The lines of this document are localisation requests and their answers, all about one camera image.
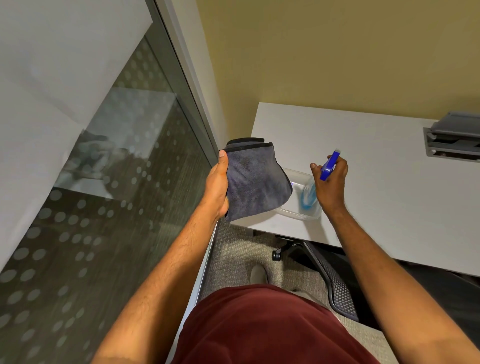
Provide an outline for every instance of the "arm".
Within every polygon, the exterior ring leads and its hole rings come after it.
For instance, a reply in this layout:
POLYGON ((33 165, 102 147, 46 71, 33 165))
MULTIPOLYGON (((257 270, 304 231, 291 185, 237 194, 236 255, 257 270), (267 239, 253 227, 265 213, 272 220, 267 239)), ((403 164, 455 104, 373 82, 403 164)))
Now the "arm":
POLYGON ((216 222, 228 211, 228 157, 207 177, 205 194, 178 238, 127 303, 94 364, 164 363, 192 293, 216 222))
POLYGON ((404 364, 480 363, 480 352, 437 302, 390 258, 349 214, 344 202, 347 162, 327 181, 311 165, 317 198, 398 360, 404 364))

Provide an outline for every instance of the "dotted glass pattern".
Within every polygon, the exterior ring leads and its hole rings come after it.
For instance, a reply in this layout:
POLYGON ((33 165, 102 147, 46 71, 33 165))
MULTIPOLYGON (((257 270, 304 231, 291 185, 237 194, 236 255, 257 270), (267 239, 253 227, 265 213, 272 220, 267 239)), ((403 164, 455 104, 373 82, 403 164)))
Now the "dotted glass pattern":
POLYGON ((0 364, 91 362, 209 171, 143 39, 0 274, 0 364))

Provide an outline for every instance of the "gray shoe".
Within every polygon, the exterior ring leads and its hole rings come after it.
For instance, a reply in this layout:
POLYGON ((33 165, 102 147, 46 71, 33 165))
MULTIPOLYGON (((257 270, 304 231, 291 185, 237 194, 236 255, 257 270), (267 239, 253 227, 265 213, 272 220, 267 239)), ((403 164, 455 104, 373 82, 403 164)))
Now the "gray shoe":
POLYGON ((250 284, 268 284, 267 272, 260 264, 253 267, 250 274, 250 284))

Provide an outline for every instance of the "blue trigger sprayer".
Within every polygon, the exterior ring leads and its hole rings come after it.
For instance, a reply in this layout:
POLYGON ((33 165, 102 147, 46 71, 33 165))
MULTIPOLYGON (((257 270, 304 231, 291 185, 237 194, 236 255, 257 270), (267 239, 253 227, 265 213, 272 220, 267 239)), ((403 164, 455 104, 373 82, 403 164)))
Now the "blue trigger sprayer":
MULTIPOLYGON (((333 172, 336 160, 339 156, 340 151, 336 149, 335 152, 332 153, 332 156, 329 158, 329 160, 324 164, 324 166, 322 167, 322 174, 320 175, 320 179, 322 181, 326 181, 328 176, 330 176, 330 174, 333 172)), ((315 204, 315 202, 318 201, 315 190, 315 179, 314 177, 312 177, 303 189, 301 195, 301 204, 304 209, 309 209, 315 204)))

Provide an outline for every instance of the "red shirt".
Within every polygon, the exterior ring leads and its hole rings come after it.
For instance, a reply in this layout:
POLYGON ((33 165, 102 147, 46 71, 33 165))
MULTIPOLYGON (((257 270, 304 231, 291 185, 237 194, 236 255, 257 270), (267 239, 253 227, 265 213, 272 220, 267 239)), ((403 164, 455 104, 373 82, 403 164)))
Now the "red shirt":
POLYGON ((378 364, 326 308, 272 285, 212 293, 189 315, 173 364, 378 364))

